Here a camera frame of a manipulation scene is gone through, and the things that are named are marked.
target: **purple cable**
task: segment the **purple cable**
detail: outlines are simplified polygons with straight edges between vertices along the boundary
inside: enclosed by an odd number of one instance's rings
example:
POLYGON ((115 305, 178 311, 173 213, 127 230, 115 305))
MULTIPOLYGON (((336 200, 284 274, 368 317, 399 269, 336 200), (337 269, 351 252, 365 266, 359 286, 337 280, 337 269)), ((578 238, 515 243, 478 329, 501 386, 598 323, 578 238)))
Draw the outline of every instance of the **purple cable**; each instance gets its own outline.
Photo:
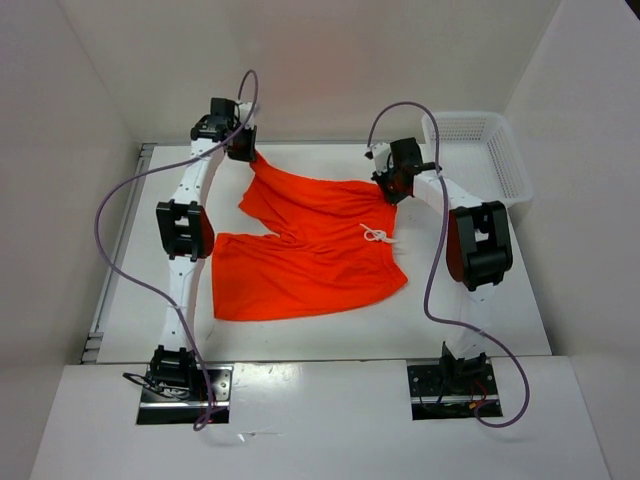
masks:
POLYGON ((197 157, 190 158, 189 160, 184 160, 184 161, 178 162, 178 163, 173 163, 171 165, 167 165, 167 166, 164 166, 164 167, 153 168, 151 170, 147 170, 146 172, 139 173, 137 175, 134 175, 131 178, 123 180, 122 182, 117 184, 115 187, 113 187, 111 189, 111 191, 109 193, 107 193, 105 195, 105 197, 102 199, 102 201, 100 202, 100 205, 98 206, 98 210, 96 211, 95 220, 93 222, 93 236, 95 238, 96 245, 98 247, 98 251, 100 252, 100 256, 107 263, 107 265, 114 272, 116 272, 118 275, 120 275, 121 277, 126 278, 130 282, 133 282, 136 285, 144 287, 147 290, 151 290, 153 293, 155 293, 155 294, 161 296, 162 298, 164 298, 175 309, 176 314, 178 315, 178 318, 180 319, 180 323, 182 324, 182 328, 184 328, 184 332, 185 332, 185 335, 187 336, 187 340, 189 341, 189 344, 191 345, 191 348, 193 349, 193 352, 194 352, 194 354, 196 356, 196 360, 198 361, 198 364, 200 365, 200 368, 202 369, 202 375, 204 376, 204 381, 205 381, 205 384, 206 384, 206 387, 207 387, 207 408, 206 408, 204 414, 202 414, 200 417, 198 417, 197 420, 195 421, 195 423, 193 424, 193 429, 196 432, 198 432, 198 431, 202 430, 204 427, 206 427, 207 424, 211 421, 211 417, 213 416, 213 414, 216 413, 219 410, 219 409, 214 408, 215 394, 213 393, 213 387, 211 385, 211 378, 209 378, 209 375, 207 374, 207 365, 206 365, 204 359, 202 358, 202 355, 200 354, 200 351, 198 350, 198 347, 196 346, 196 341, 195 341, 195 339, 193 337, 193 334, 189 330, 189 327, 187 325, 187 321, 184 318, 184 314, 182 313, 182 310, 179 307, 179 305, 176 303, 176 301, 173 298, 171 298, 168 294, 166 294, 165 292, 160 290, 159 288, 156 288, 153 285, 150 285, 150 284, 148 284, 146 282, 143 282, 142 280, 139 280, 139 279, 129 275, 128 273, 125 273, 114 262, 111 261, 111 259, 109 258, 109 255, 107 255, 107 252, 104 249, 104 246, 102 245, 102 240, 100 239, 100 216, 102 215, 102 211, 104 210, 105 205, 111 199, 111 197, 118 190, 120 190, 122 187, 124 187, 125 185, 128 185, 129 183, 131 183, 131 182, 133 182, 133 181, 135 181, 135 180, 137 180, 139 178, 146 177, 147 175, 151 175, 152 173, 164 172, 165 170, 171 170, 173 168, 184 167, 186 165, 191 165, 192 163, 196 163, 196 162, 202 160, 203 158, 211 155, 213 152, 215 152, 219 148, 222 148, 223 146, 228 144, 231 140, 233 140, 236 137, 236 135, 238 135, 244 129, 244 127, 249 122, 249 119, 251 119, 251 116, 253 115, 253 112, 254 112, 254 110, 256 108, 256 105, 257 105, 257 102, 258 102, 258 74, 254 70, 248 70, 244 74, 244 77, 242 77, 241 87, 244 86, 244 83, 247 80, 247 78, 249 77, 249 75, 253 75, 253 78, 254 78, 253 105, 251 105, 251 110, 249 110, 249 115, 247 115, 247 118, 245 119, 245 121, 242 122, 242 124, 240 124, 240 126, 231 135, 229 135, 222 142, 216 144, 216 146, 214 146, 213 148, 210 148, 206 152, 201 153, 197 157))
MULTIPOLYGON (((367 148, 369 148, 371 146, 371 139, 373 138, 373 132, 374 132, 374 130, 376 128, 376 125, 378 124, 378 121, 382 117, 382 115, 384 115, 387 111, 391 110, 392 108, 395 108, 395 107, 398 107, 398 106, 402 106, 402 105, 409 105, 409 106, 412 106, 412 107, 419 108, 424 113, 426 113, 427 116, 429 117, 429 119, 431 120, 431 123, 433 124, 433 131, 434 131, 435 137, 436 137, 436 151, 435 151, 434 163, 436 165, 436 172, 439 172, 440 171, 440 131, 438 130, 438 123, 436 122, 436 119, 433 116, 433 114, 431 113, 431 111, 427 107, 425 107, 424 105, 420 105, 419 103, 409 102, 409 101, 407 101, 407 102, 396 102, 396 103, 392 103, 388 107, 385 107, 378 114, 376 119, 373 121, 373 125, 371 125, 371 130, 369 131, 369 138, 367 139, 367 148)), ((522 368, 522 365, 520 364, 520 361, 516 358, 516 356, 511 352, 511 350, 509 350, 509 348, 504 343, 502 343, 500 340, 495 338, 493 335, 490 335, 487 332, 483 331, 482 329, 476 327, 475 325, 471 325, 470 323, 460 322, 460 321, 456 321, 456 320, 446 320, 444 318, 439 318, 439 317, 436 317, 435 315, 433 315, 429 311, 429 300, 431 298, 431 290, 433 289, 433 281, 436 278, 436 270, 438 269, 438 262, 440 262, 440 257, 442 255, 442 249, 444 248, 444 242, 445 242, 445 240, 447 238, 447 227, 448 227, 449 194, 447 193, 447 184, 444 181, 444 178, 442 177, 442 175, 438 175, 438 179, 440 180, 440 185, 442 186, 442 197, 443 197, 443 202, 442 202, 443 203, 442 226, 440 227, 440 238, 438 239, 438 248, 436 249, 435 257, 433 258, 433 264, 431 265, 431 270, 429 272, 429 279, 427 280, 427 288, 426 288, 426 290, 424 292, 424 313, 427 315, 427 317, 430 320, 432 320, 432 321, 434 321, 436 323, 442 323, 444 325, 453 325, 453 326, 456 326, 456 327, 468 328, 469 330, 473 330, 474 332, 482 335, 483 337, 488 338, 493 343, 498 345, 502 350, 504 350, 504 352, 513 361, 513 363, 515 364, 516 368, 520 372, 520 375, 522 376, 522 382, 524 383, 524 402, 522 404, 522 408, 516 414, 516 416, 514 416, 511 420, 508 420, 508 421, 503 422, 503 423, 489 423, 489 422, 483 420, 482 418, 480 418, 480 415, 478 413, 479 410, 481 408, 483 408, 485 405, 488 405, 489 403, 495 403, 496 402, 495 400, 492 400, 492 401, 489 401, 489 402, 484 402, 484 403, 478 405, 477 407, 475 407, 473 409, 473 415, 476 417, 476 419, 482 425, 485 425, 485 426, 491 427, 491 428, 509 427, 509 426, 513 425, 514 423, 516 423, 518 420, 520 420, 522 418, 522 416, 527 411, 527 408, 529 407, 529 400, 531 399, 531 388, 529 387, 529 379, 527 378, 527 374, 525 373, 524 369, 522 368)))

